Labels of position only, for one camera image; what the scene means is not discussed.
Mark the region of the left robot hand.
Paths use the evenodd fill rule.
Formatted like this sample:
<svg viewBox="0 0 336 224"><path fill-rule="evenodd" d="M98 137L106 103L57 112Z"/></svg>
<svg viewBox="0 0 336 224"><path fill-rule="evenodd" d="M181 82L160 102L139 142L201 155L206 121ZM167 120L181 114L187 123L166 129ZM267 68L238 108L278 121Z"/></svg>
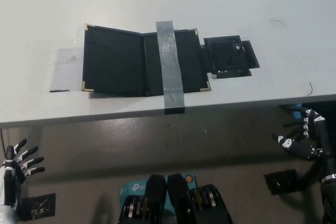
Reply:
<svg viewBox="0 0 336 224"><path fill-rule="evenodd" d="M24 181L37 173L45 171L44 167L37 167L44 158L38 157L28 160L27 158L38 151L34 146L28 150L20 150L26 145L24 138L16 145L9 145L6 149L5 159L1 165L1 205L16 208L18 205L18 191Z"/></svg>

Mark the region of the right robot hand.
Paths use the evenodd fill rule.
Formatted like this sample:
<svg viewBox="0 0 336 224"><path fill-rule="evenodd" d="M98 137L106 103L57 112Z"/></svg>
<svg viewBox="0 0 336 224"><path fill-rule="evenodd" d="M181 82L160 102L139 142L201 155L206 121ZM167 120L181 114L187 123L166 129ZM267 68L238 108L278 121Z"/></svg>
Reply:
<svg viewBox="0 0 336 224"><path fill-rule="evenodd" d="M326 119L311 108L292 105L287 110L299 112L300 117L284 124L284 127L294 127L285 135L273 134L272 138L288 153L312 161L323 154L331 154L332 147L327 133Z"/></svg>

